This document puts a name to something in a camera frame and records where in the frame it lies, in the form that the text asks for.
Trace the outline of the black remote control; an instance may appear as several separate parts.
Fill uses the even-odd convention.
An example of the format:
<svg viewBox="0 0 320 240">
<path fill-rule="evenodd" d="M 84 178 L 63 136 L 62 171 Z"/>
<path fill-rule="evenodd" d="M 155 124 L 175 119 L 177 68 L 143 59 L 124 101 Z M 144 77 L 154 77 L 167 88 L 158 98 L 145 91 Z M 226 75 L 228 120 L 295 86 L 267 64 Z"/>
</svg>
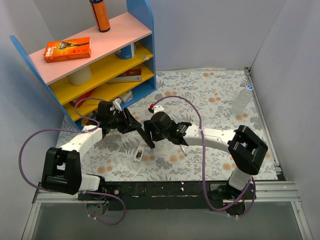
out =
<svg viewBox="0 0 320 240">
<path fill-rule="evenodd" d="M 154 148 L 155 148 L 155 144 L 154 144 L 154 142 L 152 141 L 150 131 L 148 131 L 148 130 L 143 130 L 143 128 L 140 127 L 140 128 L 137 130 L 137 132 L 139 133 L 139 135 L 142 137 L 142 139 L 144 140 L 144 142 L 147 144 L 147 146 L 148 146 L 150 149 L 154 149 Z"/>
</svg>

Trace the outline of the white remote control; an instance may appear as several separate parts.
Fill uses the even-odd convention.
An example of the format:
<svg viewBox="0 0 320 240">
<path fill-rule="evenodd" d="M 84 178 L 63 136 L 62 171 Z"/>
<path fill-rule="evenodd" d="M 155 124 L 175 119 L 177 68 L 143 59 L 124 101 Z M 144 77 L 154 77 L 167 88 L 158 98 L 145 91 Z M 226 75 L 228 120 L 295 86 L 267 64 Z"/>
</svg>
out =
<svg viewBox="0 0 320 240">
<path fill-rule="evenodd" d="M 144 156 L 144 152 L 145 152 L 146 147 L 147 147 L 146 143 L 142 140 L 139 143 L 139 146 L 134 153 L 134 156 L 133 156 L 134 162 L 141 162 L 142 157 Z"/>
</svg>

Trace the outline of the small screwdriver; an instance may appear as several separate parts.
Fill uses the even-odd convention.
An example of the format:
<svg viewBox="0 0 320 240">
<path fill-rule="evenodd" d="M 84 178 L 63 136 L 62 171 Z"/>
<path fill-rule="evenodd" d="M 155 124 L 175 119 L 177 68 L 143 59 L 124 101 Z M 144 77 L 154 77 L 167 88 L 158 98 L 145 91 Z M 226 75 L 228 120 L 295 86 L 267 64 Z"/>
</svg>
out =
<svg viewBox="0 0 320 240">
<path fill-rule="evenodd" d="M 180 150 L 181 150 L 181 152 L 183 153 L 183 155 L 184 155 L 184 156 L 187 156 L 188 154 L 187 154 L 185 148 L 184 148 L 182 145 L 180 145 L 179 147 L 180 147 Z"/>
</svg>

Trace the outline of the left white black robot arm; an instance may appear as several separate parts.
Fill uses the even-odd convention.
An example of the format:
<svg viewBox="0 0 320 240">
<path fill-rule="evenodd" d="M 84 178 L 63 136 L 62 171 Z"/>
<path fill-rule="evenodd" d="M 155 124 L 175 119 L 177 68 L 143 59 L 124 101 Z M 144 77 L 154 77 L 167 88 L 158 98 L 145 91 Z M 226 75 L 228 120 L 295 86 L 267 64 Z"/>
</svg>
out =
<svg viewBox="0 0 320 240">
<path fill-rule="evenodd" d="M 50 191 L 74 195 L 89 191 L 95 200 L 106 196 L 104 179 L 98 175 L 82 173 L 81 158 L 110 130 L 116 129 L 122 134 L 137 131 L 142 137 L 145 132 L 142 125 L 127 108 L 111 101 L 100 101 L 95 120 L 96 125 L 87 125 L 83 133 L 59 148 L 51 147 L 45 155 L 41 186 Z"/>
</svg>

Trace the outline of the small white box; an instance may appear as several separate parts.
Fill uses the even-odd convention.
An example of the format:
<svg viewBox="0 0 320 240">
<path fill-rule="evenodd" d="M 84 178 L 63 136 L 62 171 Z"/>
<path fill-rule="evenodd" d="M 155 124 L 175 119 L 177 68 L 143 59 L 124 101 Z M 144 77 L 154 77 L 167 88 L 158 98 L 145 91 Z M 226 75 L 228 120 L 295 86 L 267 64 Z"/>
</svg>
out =
<svg viewBox="0 0 320 240">
<path fill-rule="evenodd" d="M 128 102 L 130 102 L 132 100 L 133 93 L 132 93 L 131 90 L 128 90 L 127 92 L 125 92 L 122 95 L 120 95 L 119 98 L 121 99 L 121 101 L 123 103 L 128 103 Z"/>
</svg>

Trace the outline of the yellow packet bottom shelf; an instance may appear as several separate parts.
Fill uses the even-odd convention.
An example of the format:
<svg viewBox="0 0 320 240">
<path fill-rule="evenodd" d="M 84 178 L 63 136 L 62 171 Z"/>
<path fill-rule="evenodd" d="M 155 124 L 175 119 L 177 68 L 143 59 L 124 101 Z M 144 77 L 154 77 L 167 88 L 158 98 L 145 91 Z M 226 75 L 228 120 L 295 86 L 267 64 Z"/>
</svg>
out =
<svg viewBox="0 0 320 240">
<path fill-rule="evenodd" d="M 81 119 L 80 119 L 81 126 L 82 126 L 82 127 L 86 126 L 89 121 L 90 121 L 89 119 L 81 118 Z"/>
</svg>

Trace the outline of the red white flat box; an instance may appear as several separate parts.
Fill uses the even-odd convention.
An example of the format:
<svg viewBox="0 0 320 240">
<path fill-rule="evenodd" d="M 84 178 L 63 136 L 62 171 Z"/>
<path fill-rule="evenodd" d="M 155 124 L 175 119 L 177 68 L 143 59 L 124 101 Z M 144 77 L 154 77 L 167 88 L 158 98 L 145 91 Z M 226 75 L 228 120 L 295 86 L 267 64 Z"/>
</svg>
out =
<svg viewBox="0 0 320 240">
<path fill-rule="evenodd" d="M 141 81 L 142 81 L 142 69 L 132 68 L 108 80 L 106 83 L 113 84 L 113 83 L 130 83 L 130 82 L 141 82 Z"/>
</svg>

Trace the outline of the red box lower shelf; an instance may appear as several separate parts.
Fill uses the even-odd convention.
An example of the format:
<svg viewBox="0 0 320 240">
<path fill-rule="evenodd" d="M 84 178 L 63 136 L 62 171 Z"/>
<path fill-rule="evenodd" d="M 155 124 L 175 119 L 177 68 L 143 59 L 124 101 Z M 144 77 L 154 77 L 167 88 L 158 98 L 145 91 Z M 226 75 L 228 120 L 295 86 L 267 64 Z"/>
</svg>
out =
<svg viewBox="0 0 320 240">
<path fill-rule="evenodd" d="M 95 89 L 92 89 L 92 90 L 90 90 L 90 91 L 88 91 L 88 92 L 80 95 L 79 97 L 71 100 L 71 101 L 69 102 L 69 104 L 70 104 L 72 107 L 77 107 L 77 108 L 81 107 L 82 104 L 83 104 L 83 102 L 84 102 L 83 99 L 89 98 L 94 91 L 95 91 Z"/>
</svg>

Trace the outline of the blue pink yellow shelf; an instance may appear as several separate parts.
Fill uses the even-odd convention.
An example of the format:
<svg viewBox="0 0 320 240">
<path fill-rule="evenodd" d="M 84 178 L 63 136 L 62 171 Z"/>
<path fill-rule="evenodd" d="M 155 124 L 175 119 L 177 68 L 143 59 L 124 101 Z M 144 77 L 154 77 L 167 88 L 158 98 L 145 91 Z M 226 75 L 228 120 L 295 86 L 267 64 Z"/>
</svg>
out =
<svg viewBox="0 0 320 240">
<path fill-rule="evenodd" d="M 127 91 L 133 98 L 121 106 L 126 108 L 156 90 L 156 60 L 154 17 L 147 0 L 126 1 L 127 11 L 110 19 L 111 29 L 107 32 L 91 27 L 79 32 L 72 38 L 90 37 L 92 42 L 91 58 L 46 63 L 44 49 L 27 54 L 18 39 L 10 39 L 23 60 L 51 95 L 65 118 L 77 129 L 82 130 L 81 116 L 97 110 L 97 98 L 112 101 Z M 131 59 L 120 59 L 115 52 L 131 43 L 136 43 L 136 54 Z M 84 85 L 70 84 L 67 76 L 89 66 L 92 78 Z M 110 83 L 107 81 L 130 69 L 142 70 L 142 81 Z M 82 94 L 95 89 L 92 95 L 83 99 L 77 108 L 69 102 Z"/>
</svg>

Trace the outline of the floral table mat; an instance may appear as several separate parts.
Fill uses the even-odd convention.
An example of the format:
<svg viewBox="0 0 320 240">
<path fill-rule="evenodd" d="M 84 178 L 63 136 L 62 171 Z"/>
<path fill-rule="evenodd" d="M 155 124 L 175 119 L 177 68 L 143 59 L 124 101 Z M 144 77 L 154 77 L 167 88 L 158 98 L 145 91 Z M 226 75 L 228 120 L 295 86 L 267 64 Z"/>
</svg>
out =
<svg viewBox="0 0 320 240">
<path fill-rule="evenodd" d="M 251 128 L 262 140 L 268 138 L 255 102 L 251 100 L 241 115 L 230 111 L 239 92 L 248 84 L 242 70 L 159 71 L 156 90 L 129 107 L 139 122 L 148 120 L 148 106 L 159 102 L 177 123 L 191 122 L 205 128 L 234 130 Z M 84 173 L 97 174 L 108 181 L 200 181 L 227 180 L 235 169 L 230 154 L 221 150 L 190 146 L 184 149 L 167 140 L 147 148 L 141 162 L 133 161 L 141 142 L 137 132 L 121 134 L 112 130 L 81 159 Z"/>
</svg>

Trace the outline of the blue white can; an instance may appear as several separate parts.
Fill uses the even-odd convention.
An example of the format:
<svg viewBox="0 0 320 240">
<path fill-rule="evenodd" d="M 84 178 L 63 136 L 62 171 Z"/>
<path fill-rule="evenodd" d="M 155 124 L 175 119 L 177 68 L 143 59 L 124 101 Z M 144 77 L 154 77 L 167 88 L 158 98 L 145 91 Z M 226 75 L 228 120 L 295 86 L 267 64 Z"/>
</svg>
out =
<svg viewBox="0 0 320 240">
<path fill-rule="evenodd" d="M 114 54 L 122 60 L 132 59 L 136 55 L 136 43 L 133 42 L 119 50 L 117 50 Z"/>
</svg>

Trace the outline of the clear plastic bottle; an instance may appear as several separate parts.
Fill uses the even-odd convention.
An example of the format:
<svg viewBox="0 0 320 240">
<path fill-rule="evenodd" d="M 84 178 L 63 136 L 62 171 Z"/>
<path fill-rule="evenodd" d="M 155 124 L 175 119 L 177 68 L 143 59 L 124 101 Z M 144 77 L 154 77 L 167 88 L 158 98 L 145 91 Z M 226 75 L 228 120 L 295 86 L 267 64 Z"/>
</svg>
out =
<svg viewBox="0 0 320 240">
<path fill-rule="evenodd" d="M 253 97 L 253 89 L 254 87 L 249 84 L 239 92 L 230 109 L 230 112 L 233 115 L 239 116 L 242 114 L 246 106 L 249 104 L 251 98 Z"/>
</svg>

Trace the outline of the orange razor box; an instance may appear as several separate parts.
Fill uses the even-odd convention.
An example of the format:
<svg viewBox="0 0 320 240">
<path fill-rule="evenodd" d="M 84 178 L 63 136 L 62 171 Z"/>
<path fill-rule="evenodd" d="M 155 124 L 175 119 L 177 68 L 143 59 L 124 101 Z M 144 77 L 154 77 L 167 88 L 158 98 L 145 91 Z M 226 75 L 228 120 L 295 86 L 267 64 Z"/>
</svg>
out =
<svg viewBox="0 0 320 240">
<path fill-rule="evenodd" d="M 47 63 L 57 63 L 91 57 L 92 41 L 90 37 L 51 41 L 47 44 L 43 55 Z"/>
</svg>

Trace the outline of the orange cylindrical bottle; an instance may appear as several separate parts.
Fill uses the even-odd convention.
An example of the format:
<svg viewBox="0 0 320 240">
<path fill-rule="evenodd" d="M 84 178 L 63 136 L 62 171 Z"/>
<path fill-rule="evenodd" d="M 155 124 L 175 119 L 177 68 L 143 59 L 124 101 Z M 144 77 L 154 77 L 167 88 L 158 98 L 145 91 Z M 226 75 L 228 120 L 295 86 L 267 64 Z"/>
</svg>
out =
<svg viewBox="0 0 320 240">
<path fill-rule="evenodd" d="M 105 1 L 89 0 L 89 2 L 98 30 L 102 33 L 108 32 L 111 26 Z"/>
</svg>

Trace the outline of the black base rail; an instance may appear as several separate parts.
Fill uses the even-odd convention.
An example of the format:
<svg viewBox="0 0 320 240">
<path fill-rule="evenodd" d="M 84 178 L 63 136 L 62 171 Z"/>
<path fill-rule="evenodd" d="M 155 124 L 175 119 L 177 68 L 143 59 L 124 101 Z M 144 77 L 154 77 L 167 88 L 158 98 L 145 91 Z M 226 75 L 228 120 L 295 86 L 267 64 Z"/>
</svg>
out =
<svg viewBox="0 0 320 240">
<path fill-rule="evenodd" d="M 104 182 L 99 188 L 106 195 L 81 193 L 80 201 L 98 201 L 104 210 L 183 210 L 225 208 L 232 216 L 247 210 L 246 201 L 255 199 L 254 186 L 244 194 L 223 181 L 118 181 Z"/>
</svg>

